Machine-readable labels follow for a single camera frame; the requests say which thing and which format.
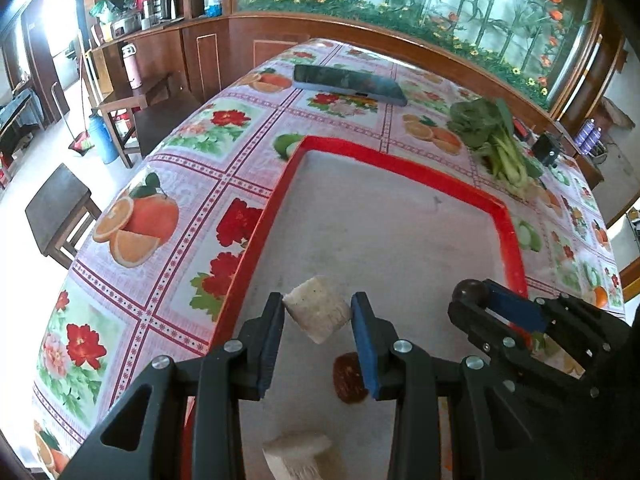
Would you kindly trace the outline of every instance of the floral tablecloth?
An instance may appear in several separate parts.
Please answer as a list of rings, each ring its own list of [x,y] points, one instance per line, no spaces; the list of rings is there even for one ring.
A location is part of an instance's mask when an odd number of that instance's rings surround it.
[[[301,91],[295,64],[391,76],[406,107]],[[52,474],[158,354],[206,353],[248,239],[303,135],[340,137],[444,171],[508,206],[530,297],[566,291],[623,317],[604,222],[573,160],[509,194],[446,130],[478,96],[409,65],[327,40],[287,50],[194,113],[145,160],[78,253],[42,339],[35,439]]]

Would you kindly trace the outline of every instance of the tofu block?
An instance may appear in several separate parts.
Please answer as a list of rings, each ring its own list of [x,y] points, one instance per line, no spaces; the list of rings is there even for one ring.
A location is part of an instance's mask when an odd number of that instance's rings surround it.
[[[267,442],[262,452],[275,480],[322,480],[315,457],[331,445],[324,434],[308,431]]]
[[[349,305],[326,276],[314,276],[306,280],[282,301],[289,315],[316,344],[325,342],[351,318]]]

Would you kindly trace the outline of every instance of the smartphone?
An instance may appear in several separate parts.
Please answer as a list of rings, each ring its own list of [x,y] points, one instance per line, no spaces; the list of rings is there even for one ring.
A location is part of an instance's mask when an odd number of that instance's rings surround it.
[[[365,74],[331,66],[296,65],[293,86],[305,90],[357,95],[381,103],[406,106],[402,89],[390,77]]]

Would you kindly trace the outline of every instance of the red-rimmed tray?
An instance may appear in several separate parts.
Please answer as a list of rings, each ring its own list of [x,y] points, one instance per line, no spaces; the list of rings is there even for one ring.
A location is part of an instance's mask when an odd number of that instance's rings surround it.
[[[345,140],[308,136],[266,205],[226,297],[213,344],[259,316],[268,293],[328,275],[345,300],[364,290],[377,316],[431,354],[477,352],[447,316],[465,278],[491,278],[526,296],[520,250],[506,206],[447,174]],[[328,478],[385,478],[392,402],[343,404],[332,365],[354,351],[347,328],[312,343],[287,317],[273,383],[260,403],[241,403],[248,479],[270,478],[262,443],[293,431],[334,441]]]

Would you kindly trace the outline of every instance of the blue water jug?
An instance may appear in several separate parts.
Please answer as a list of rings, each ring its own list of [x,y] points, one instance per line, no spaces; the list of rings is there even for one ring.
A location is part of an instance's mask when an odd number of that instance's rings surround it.
[[[98,153],[100,153],[103,163],[109,164],[118,158],[118,152],[107,131],[107,126],[95,109],[89,116],[89,137],[91,137]]]

